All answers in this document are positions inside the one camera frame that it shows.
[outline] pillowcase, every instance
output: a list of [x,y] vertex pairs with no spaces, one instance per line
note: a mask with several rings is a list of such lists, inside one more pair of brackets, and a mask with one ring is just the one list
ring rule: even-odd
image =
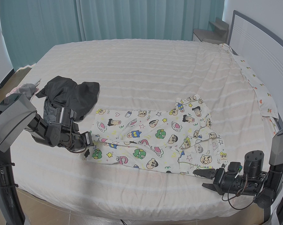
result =
[[241,74],[247,79],[248,83],[254,89],[260,107],[261,115],[279,119],[277,106],[274,99],[272,98],[271,93],[268,91],[263,82],[256,76],[256,73],[251,69],[247,61],[242,56],[234,55],[229,45],[222,43],[220,44],[220,46],[222,47],[222,49],[228,51],[231,54],[233,59],[241,68]]

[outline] pajamas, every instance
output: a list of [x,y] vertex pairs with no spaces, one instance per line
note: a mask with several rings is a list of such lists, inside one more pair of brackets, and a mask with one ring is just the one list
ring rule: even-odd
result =
[[211,126],[209,109],[198,94],[177,98],[170,111],[99,109],[91,130],[95,146],[81,158],[193,175],[195,169],[228,163],[223,140]]

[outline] white sticker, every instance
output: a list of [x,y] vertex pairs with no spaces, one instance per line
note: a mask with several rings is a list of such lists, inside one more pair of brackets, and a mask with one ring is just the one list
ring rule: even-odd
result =
[[85,136],[86,136],[86,140],[87,140],[87,145],[90,145],[91,142],[89,141],[88,132],[85,134]]

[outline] mattress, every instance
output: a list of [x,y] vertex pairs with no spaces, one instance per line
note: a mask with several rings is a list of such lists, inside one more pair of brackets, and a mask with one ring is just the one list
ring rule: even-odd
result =
[[[177,97],[199,94],[230,160],[243,163],[247,152],[263,150],[268,170],[273,124],[262,118],[255,92],[236,62],[216,44],[124,39],[56,45],[22,82],[41,77],[41,89],[57,75],[100,84],[98,102],[79,122],[80,132],[91,129],[99,108],[169,110]],[[32,103],[42,114],[44,98],[34,97]],[[76,212],[132,220],[206,219],[237,212],[201,186],[211,180],[91,163],[66,149],[37,144],[26,131],[11,153],[21,189]],[[243,207],[251,200],[241,196],[232,204]]]

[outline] wooden floor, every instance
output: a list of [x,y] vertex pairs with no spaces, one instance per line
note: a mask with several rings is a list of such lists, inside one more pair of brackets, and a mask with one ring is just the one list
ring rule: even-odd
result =
[[[0,90],[0,102],[5,98],[6,94],[14,87],[18,86],[31,68],[26,68],[15,73],[9,81]],[[101,217],[93,217],[85,214],[57,207],[49,202],[38,199],[31,194],[17,189],[20,203],[23,211],[31,220],[31,225],[116,225],[122,224],[120,220],[106,219]],[[231,217],[215,217],[206,220],[195,221],[165,221],[165,222],[149,222],[124,220],[129,225],[156,225],[156,224],[182,224],[182,225],[252,225],[263,223],[263,210],[256,204],[251,205]],[[0,225],[5,225],[5,219],[0,210]]]

